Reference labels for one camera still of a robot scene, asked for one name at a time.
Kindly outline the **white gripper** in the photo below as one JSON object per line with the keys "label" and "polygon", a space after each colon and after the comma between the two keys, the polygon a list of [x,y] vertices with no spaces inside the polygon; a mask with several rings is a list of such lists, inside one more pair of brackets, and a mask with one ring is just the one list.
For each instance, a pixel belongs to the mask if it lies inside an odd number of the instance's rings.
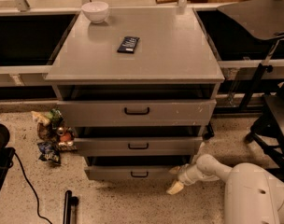
{"label": "white gripper", "polygon": [[172,175],[177,174],[177,180],[166,191],[170,195],[179,193],[184,186],[190,186],[197,181],[210,182],[219,180],[207,166],[200,164],[185,164],[182,167],[175,166],[169,170],[169,173]]}

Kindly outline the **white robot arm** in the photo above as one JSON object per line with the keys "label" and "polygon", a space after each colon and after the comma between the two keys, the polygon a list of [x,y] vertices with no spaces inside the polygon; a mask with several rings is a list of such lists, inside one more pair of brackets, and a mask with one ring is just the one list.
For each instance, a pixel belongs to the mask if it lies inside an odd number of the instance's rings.
{"label": "white robot arm", "polygon": [[284,224],[284,183],[258,165],[230,167],[204,154],[170,173],[177,176],[167,190],[170,195],[197,181],[223,181],[224,224]]}

